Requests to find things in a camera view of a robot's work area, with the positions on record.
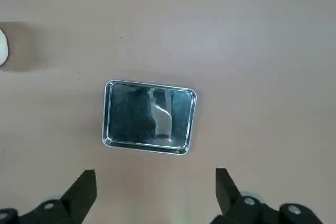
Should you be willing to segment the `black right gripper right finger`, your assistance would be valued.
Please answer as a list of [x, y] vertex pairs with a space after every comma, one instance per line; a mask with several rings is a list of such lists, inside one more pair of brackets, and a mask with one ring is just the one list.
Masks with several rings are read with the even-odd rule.
[[215, 178], [216, 198], [222, 213], [212, 223], [322, 223], [306, 206], [286, 203], [275, 210], [253, 196], [243, 196], [225, 168], [217, 168]]

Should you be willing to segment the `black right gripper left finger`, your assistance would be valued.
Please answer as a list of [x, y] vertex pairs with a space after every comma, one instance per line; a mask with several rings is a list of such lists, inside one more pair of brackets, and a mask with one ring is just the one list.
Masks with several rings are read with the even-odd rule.
[[1, 209], [1, 223], [82, 223], [96, 198], [96, 173], [85, 170], [59, 199], [47, 200], [21, 216], [14, 208]]

